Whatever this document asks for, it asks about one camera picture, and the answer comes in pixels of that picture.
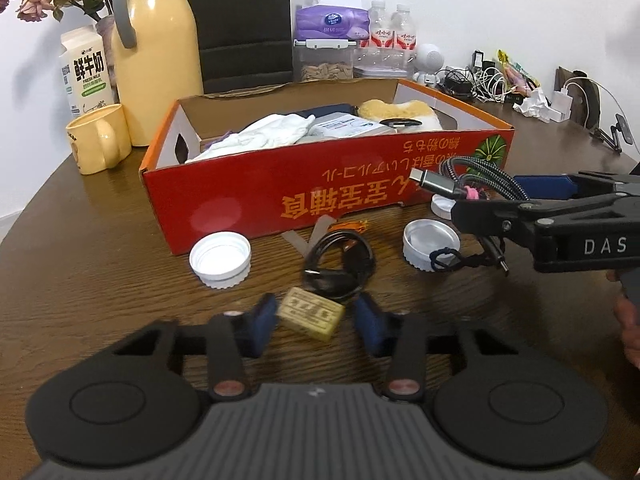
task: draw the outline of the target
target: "white wall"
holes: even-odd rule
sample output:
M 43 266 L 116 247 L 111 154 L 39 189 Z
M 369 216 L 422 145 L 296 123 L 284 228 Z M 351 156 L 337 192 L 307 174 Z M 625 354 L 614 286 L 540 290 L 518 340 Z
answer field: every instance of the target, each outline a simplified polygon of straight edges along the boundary
M 61 23 L 51 15 L 23 22 L 15 17 L 19 1 L 0 14 L 0 218 L 23 209 L 71 152 L 60 34 L 92 21 L 69 9 Z
M 439 45 L 448 64 L 466 65 L 476 48 L 501 48 L 547 92 L 558 65 L 584 70 L 616 95 L 640 139 L 640 0 L 386 1 L 387 8 L 411 5 L 418 41 Z M 292 9 L 304 2 L 292 0 Z M 71 9 L 62 24 L 51 17 L 24 23 L 14 10 L 0 14 L 0 217 L 24 208 L 69 154 L 60 34 L 90 21 Z M 601 126 L 608 129 L 615 105 L 606 96 L 602 102 Z

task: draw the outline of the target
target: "human hand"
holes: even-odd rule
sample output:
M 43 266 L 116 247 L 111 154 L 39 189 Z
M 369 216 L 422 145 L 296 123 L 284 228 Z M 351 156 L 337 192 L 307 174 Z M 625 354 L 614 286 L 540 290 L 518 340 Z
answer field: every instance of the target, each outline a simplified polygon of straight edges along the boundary
M 613 270 L 607 272 L 607 279 L 610 282 L 618 281 L 618 276 Z M 638 310 L 624 294 L 616 298 L 613 307 L 620 326 L 622 327 L 622 344 L 625 346 L 625 356 L 631 364 L 640 368 L 640 326 L 638 325 Z

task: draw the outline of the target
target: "charger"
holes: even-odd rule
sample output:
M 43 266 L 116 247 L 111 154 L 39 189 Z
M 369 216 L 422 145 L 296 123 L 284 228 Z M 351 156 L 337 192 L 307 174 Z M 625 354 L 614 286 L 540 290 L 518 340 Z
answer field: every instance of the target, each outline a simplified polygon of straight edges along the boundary
M 549 118 L 557 123 L 566 121 L 571 116 L 571 105 L 574 102 L 574 98 L 568 94 L 567 88 L 562 88 L 561 91 L 554 91 L 551 97 L 551 108 L 560 115 L 551 114 Z
M 477 70 L 482 70 L 482 64 L 484 63 L 484 52 L 481 50 L 476 50 L 471 58 L 471 70 L 476 72 Z

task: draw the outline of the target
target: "purple tissue package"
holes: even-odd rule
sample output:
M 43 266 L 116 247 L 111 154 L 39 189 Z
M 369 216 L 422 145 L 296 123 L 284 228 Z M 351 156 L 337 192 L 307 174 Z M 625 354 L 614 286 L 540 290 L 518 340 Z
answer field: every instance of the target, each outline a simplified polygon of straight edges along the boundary
M 369 13 L 364 9 L 316 5 L 296 11 L 295 39 L 366 40 Z

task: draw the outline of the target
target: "yellow soap bar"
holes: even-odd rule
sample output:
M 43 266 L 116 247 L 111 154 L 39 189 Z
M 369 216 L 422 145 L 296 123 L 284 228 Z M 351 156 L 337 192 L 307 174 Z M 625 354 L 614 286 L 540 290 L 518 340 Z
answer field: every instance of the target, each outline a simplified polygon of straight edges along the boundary
M 344 307 L 340 303 L 293 287 L 278 308 L 280 322 L 296 332 L 327 342 L 334 334 Z

